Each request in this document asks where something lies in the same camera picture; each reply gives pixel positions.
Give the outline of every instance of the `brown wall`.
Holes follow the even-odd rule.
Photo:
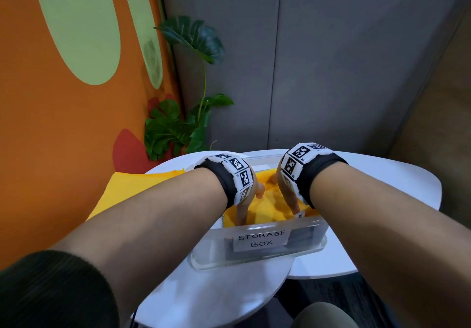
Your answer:
[[[443,186],[441,210],[471,228],[471,7],[389,158],[435,174]]]
[[[115,171],[123,129],[144,137],[147,101],[173,94],[165,40],[152,87],[127,0],[113,0],[121,56],[111,79],[80,81],[59,54],[38,0],[0,0],[0,269],[83,222]],[[157,0],[150,0],[155,23]]]

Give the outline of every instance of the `person's knee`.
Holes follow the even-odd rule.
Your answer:
[[[358,328],[358,326],[339,307],[326,302],[316,302],[303,309],[291,328]]]

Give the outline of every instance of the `folded yellow fabric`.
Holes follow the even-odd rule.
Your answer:
[[[88,219],[107,210],[109,207],[138,194],[153,185],[176,177],[184,170],[159,173],[155,175],[131,175],[116,172],[111,176],[105,192]],[[247,224],[263,224],[281,220],[293,219],[291,210],[286,205],[278,185],[273,181],[275,169],[257,172],[257,179],[265,185],[266,191],[262,199],[255,198],[249,206]],[[315,209],[300,203],[300,209],[306,210],[306,216],[318,215]],[[224,213],[224,226],[235,226],[236,207],[232,206]]]

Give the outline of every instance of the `green plant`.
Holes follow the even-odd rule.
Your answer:
[[[156,29],[162,31],[171,45],[180,44],[196,52],[203,64],[204,89],[199,105],[187,113],[186,121],[180,115],[180,106],[174,100],[164,100],[154,108],[151,117],[145,121],[145,148],[151,160],[160,159],[174,144],[173,154],[178,156],[183,147],[187,153],[205,151],[206,127],[213,107],[233,105],[224,94],[206,96],[205,63],[217,64],[224,56],[224,48],[213,28],[203,21],[191,24],[189,16],[170,17]]]

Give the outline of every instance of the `white table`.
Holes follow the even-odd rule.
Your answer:
[[[247,156],[267,156],[281,155],[286,151],[265,150],[245,152],[244,154]],[[442,197],[441,183],[429,171],[416,165],[391,159],[349,152],[335,151],[335,153],[356,169],[402,190],[436,210],[439,209]],[[358,271],[332,229],[327,230],[326,236],[327,246],[322,251],[298,256],[294,260],[288,278],[325,278]]]
[[[283,154],[286,150],[246,152],[243,155]],[[192,153],[164,162],[148,173],[183,169],[203,155]],[[411,164],[337,152],[357,169],[439,209],[441,184],[430,172]],[[140,305],[136,320],[149,327],[208,328],[234,324],[266,304],[288,278],[324,278],[356,272],[337,236],[329,229],[320,252],[282,256],[253,263],[196,272],[184,260]]]

